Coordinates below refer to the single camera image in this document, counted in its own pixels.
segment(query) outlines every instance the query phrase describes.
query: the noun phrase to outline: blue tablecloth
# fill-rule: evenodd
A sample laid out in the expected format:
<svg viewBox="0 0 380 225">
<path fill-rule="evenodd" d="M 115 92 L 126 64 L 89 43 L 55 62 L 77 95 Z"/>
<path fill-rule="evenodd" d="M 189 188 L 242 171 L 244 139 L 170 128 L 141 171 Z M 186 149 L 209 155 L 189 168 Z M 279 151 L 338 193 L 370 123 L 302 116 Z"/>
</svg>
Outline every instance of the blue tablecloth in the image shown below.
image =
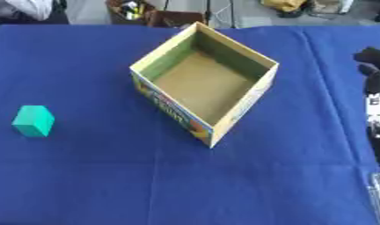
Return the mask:
<svg viewBox="0 0 380 225">
<path fill-rule="evenodd" d="M 177 32 L 0 27 L 0 224 L 376 224 L 352 54 L 380 47 L 380 26 L 223 30 L 281 66 L 213 150 L 129 76 Z M 22 105 L 54 114 L 48 138 L 11 127 Z"/>
</svg>

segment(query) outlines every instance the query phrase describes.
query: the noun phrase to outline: cardboard box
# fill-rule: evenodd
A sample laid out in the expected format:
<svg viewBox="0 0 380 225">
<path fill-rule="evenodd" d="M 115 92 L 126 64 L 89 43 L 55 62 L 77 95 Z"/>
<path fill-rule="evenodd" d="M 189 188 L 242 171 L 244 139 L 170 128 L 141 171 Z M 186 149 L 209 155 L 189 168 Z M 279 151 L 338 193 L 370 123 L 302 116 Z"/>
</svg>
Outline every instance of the cardboard box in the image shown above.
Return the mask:
<svg viewBox="0 0 380 225">
<path fill-rule="evenodd" d="M 213 148 L 271 86 L 278 66 L 195 23 L 130 69 L 142 94 Z"/>
</svg>

